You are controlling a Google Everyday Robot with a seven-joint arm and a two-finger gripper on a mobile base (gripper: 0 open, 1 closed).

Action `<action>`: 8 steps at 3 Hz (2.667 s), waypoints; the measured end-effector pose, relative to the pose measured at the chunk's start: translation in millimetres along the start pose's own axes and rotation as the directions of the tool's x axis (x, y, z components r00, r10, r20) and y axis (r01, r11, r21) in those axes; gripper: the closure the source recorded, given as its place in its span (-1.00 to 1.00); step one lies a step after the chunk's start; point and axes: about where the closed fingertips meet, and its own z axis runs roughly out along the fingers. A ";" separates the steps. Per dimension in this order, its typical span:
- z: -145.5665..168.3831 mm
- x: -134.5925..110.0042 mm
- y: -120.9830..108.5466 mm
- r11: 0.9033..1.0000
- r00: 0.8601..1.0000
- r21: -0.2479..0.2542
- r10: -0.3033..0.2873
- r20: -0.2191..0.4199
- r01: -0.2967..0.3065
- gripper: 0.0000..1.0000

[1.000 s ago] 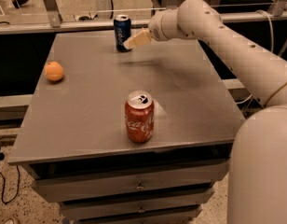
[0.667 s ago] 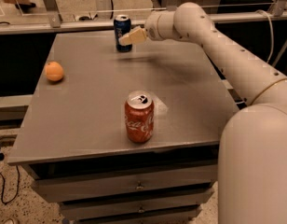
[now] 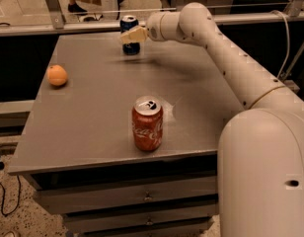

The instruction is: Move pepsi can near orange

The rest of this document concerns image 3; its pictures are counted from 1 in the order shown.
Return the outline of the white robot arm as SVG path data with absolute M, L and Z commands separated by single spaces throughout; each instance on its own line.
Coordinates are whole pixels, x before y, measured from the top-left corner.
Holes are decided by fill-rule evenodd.
M 223 35 L 199 3 L 154 13 L 121 36 L 146 39 L 202 46 L 243 107 L 218 144 L 221 237 L 304 237 L 304 102 Z

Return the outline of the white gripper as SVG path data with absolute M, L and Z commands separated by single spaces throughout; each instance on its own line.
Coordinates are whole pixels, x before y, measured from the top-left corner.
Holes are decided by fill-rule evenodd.
M 163 12 L 152 14 L 146 21 L 147 30 L 141 26 L 135 26 L 120 35 L 121 42 L 123 44 L 143 42 L 146 41 L 148 37 L 154 41 L 164 41 L 165 39 L 162 37 L 161 33 L 161 21 L 163 16 Z

